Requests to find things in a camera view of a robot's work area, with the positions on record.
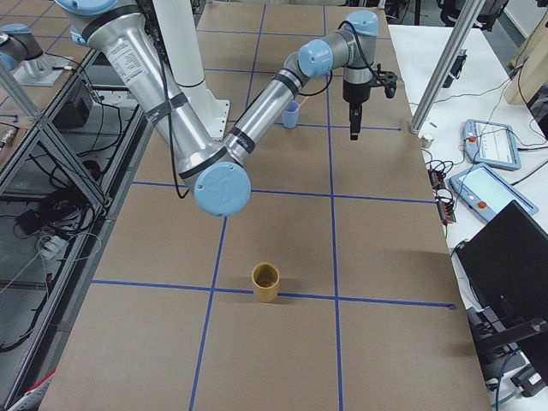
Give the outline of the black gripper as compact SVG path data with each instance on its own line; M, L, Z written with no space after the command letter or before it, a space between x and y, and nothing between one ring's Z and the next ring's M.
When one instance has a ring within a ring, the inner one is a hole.
M342 84L342 97L348 103L348 121L350 140L358 140L361 129L362 104L371 96L371 87L368 83L351 83L344 81Z

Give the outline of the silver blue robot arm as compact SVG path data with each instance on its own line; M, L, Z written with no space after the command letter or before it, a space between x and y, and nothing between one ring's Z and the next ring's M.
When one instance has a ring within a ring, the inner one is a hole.
M350 137L360 133L361 109L379 83L372 69L378 17L350 13L333 33L292 53L232 128L229 101L205 82L192 8L187 1L154 1L146 14L137 1L63 1L73 40L102 52L135 96L175 158L176 178L198 206L229 217L248 202L245 158L313 78L343 71Z
M17 69L25 61L33 61L44 51L30 28L23 23L1 26L1 64L8 71Z

